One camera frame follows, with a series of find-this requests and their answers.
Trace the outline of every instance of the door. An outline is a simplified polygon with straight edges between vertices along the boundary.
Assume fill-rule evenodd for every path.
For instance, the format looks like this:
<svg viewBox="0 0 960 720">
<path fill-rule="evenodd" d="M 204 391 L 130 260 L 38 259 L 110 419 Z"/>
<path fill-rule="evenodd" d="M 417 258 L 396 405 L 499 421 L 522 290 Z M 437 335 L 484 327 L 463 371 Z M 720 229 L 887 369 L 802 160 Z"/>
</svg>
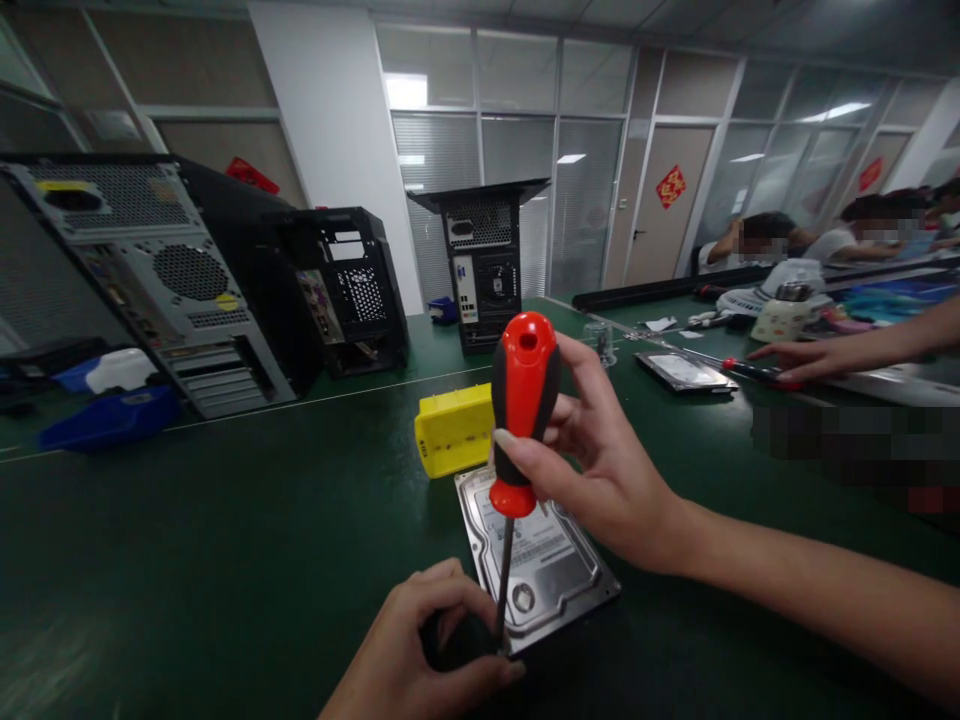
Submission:
<svg viewBox="0 0 960 720">
<path fill-rule="evenodd" d="M 625 285 L 673 277 L 713 132 L 712 127 L 654 128 Z"/>
<path fill-rule="evenodd" d="M 853 177 L 839 210 L 852 203 L 860 195 L 883 192 L 887 176 L 896 167 L 900 154 L 910 141 L 910 133 L 877 133 L 860 168 Z"/>
</svg>

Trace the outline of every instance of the black computer case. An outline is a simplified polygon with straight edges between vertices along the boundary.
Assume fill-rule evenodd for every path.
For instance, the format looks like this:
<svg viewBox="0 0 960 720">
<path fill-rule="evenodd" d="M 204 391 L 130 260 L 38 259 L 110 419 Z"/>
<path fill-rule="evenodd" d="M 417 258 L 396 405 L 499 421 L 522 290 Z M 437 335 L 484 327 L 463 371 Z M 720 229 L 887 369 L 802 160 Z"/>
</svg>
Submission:
<svg viewBox="0 0 960 720">
<path fill-rule="evenodd" d="M 520 206 L 549 184 L 541 178 L 407 193 L 440 216 L 464 355 L 493 352 L 507 323 L 522 310 Z"/>
<path fill-rule="evenodd" d="M 383 223 L 362 207 L 269 217 L 334 378 L 407 365 L 407 320 Z"/>
</svg>

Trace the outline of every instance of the computer case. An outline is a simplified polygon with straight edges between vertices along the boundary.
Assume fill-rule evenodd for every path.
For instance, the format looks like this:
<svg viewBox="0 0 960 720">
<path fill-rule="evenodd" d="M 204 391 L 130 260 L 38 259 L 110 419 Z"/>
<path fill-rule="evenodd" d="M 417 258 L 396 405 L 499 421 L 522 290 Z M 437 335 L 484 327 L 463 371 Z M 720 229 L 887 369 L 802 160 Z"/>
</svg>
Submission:
<svg viewBox="0 0 960 720">
<path fill-rule="evenodd" d="M 407 365 L 407 320 L 378 217 L 362 207 L 268 217 L 340 378 Z"/>
<path fill-rule="evenodd" d="M 202 417 L 310 388 L 320 339 L 262 221 L 288 203 L 174 155 L 6 155 L 0 172 Z"/>
<path fill-rule="evenodd" d="M 408 192 L 440 216 L 464 355 L 493 352 L 521 308 L 520 206 L 548 178 L 448 192 Z"/>
</svg>

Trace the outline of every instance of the hand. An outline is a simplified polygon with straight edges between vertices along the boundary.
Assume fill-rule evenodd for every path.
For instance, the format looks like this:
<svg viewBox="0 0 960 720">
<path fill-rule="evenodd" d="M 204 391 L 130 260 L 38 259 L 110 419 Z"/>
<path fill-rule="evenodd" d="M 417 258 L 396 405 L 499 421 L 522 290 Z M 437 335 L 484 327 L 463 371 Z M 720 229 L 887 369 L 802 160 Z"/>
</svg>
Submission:
<svg viewBox="0 0 960 720">
<path fill-rule="evenodd" d="M 541 444 L 498 428 L 494 439 L 539 496 L 556 500 L 604 545 L 653 572 L 680 572 L 691 506 L 667 487 L 623 414 L 597 354 L 557 334 L 580 399 L 560 395 Z M 557 452 L 573 455 L 574 470 Z"/>
<path fill-rule="evenodd" d="M 777 355 L 780 367 L 786 370 L 778 379 L 784 382 L 874 370 L 910 359 L 909 343 L 892 337 L 891 330 L 894 328 L 816 342 L 773 343 L 750 353 L 747 359 Z"/>
<path fill-rule="evenodd" d="M 458 717 L 484 698 L 523 677 L 522 662 L 488 655 L 449 673 L 427 665 L 420 628 L 437 610 L 441 647 L 467 613 L 491 632 L 497 605 L 450 558 L 416 572 L 387 596 L 320 720 L 433 720 Z"/>
</svg>

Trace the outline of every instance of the yellow box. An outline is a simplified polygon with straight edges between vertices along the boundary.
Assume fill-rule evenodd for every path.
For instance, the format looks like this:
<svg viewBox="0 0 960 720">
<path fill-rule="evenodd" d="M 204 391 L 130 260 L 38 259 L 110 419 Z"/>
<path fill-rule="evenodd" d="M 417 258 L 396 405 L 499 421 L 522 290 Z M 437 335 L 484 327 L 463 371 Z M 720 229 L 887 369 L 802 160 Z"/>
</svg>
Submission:
<svg viewBox="0 0 960 720">
<path fill-rule="evenodd" d="M 413 427 L 431 478 L 485 463 L 493 430 L 490 383 L 421 398 Z"/>
</svg>

